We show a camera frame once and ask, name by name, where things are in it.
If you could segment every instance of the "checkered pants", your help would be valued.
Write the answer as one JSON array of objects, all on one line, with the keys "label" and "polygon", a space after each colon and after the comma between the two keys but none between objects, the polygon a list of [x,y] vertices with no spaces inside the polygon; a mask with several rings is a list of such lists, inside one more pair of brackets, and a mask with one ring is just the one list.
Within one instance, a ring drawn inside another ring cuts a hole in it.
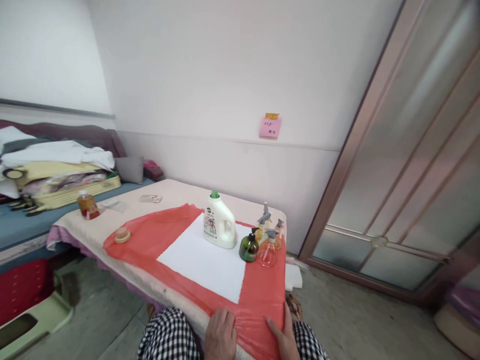
[{"label": "checkered pants", "polygon": [[[329,359],[306,323],[294,322],[293,333],[301,360]],[[181,310],[169,307],[150,320],[140,341],[138,359],[201,359],[192,329]]]}]

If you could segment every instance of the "hand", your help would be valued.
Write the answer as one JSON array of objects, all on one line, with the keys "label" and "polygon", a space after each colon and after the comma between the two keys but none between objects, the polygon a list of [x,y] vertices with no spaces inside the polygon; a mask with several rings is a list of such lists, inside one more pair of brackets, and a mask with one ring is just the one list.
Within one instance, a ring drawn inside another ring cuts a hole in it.
[{"label": "hand", "polygon": [[235,316],[226,308],[217,310],[205,334],[205,360],[234,360],[237,353]]},{"label": "hand", "polygon": [[281,360],[300,360],[300,354],[294,336],[294,327],[292,326],[292,316],[290,315],[290,309],[286,302],[283,303],[283,309],[285,312],[283,332],[275,325],[271,318],[265,317],[265,320],[271,332],[276,336]]}]

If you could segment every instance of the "sliding door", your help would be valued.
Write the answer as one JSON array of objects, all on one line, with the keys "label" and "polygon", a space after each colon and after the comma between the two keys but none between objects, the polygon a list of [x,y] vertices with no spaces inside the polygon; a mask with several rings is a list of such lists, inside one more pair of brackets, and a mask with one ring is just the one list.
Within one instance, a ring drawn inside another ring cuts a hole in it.
[{"label": "sliding door", "polygon": [[477,1],[405,2],[302,260],[409,300],[454,260],[480,225],[479,48]]}]

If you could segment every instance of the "wooden headboard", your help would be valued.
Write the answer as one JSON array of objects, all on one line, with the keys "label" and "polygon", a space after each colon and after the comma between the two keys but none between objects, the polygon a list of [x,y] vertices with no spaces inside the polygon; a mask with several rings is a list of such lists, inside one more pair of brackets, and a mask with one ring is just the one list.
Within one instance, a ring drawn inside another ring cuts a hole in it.
[{"label": "wooden headboard", "polygon": [[127,156],[120,142],[119,135],[112,129],[104,129],[95,125],[67,126],[49,122],[26,125],[0,119],[0,129],[8,126],[14,126],[21,132],[35,137],[45,136],[55,140],[64,138],[69,140],[85,140],[105,151],[110,151],[114,158],[124,158]]}]

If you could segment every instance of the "green glass bottle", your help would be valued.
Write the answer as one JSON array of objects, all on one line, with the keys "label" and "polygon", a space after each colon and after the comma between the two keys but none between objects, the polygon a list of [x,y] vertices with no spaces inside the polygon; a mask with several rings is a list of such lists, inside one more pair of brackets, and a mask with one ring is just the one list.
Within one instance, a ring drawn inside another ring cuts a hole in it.
[{"label": "green glass bottle", "polygon": [[238,253],[242,260],[251,263],[257,258],[257,253],[259,252],[259,242],[255,238],[255,232],[258,230],[258,227],[253,227],[251,229],[251,234],[245,236],[240,243],[240,249]]}]

